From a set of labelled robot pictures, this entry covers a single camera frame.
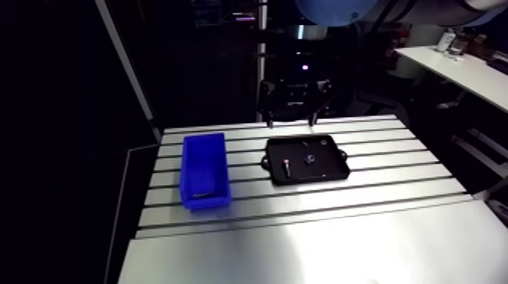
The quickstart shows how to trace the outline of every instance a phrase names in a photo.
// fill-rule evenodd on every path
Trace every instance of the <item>metal frame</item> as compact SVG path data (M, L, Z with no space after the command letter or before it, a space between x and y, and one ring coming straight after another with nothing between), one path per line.
M268 0L258 0L259 4L268 3ZM268 19L268 6L260 5L258 8L258 28L259 30L265 30L267 26ZM258 43L258 54L264 54L266 52L266 44ZM265 56L258 56L258 84L256 86L256 106L259 104L259 83L265 79ZM256 108L256 121L262 121L262 115L257 112Z
M157 142L160 142L160 130L153 124L153 114L150 105L148 104L148 99L144 95L143 89L141 88L141 84L139 83L134 68L132 68L129 56L127 55L125 47L122 43L122 39L120 38L118 30L116 29L116 25L113 21L113 18L111 17L110 10L107 7L106 0L95 0L95 4L97 5L99 13L101 14L102 20L106 26L107 32L110 35L111 41L113 42L116 53L122 62L123 69L125 70L125 73L131 82L132 89L136 94L136 98L138 99L141 109L143 110L143 114L146 117L149 126L152 128L153 136Z

